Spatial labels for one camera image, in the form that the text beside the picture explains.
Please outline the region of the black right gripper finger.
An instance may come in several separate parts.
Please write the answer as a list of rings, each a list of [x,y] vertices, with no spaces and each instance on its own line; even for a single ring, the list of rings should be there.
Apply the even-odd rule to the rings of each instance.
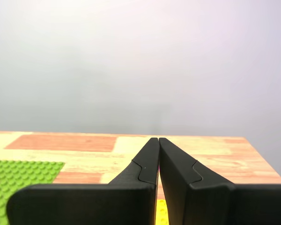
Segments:
[[[281,184],[235,184],[160,138],[171,225],[281,225]]]
[[[159,141],[151,138],[108,184],[37,184],[7,202],[12,225],[153,225]]]

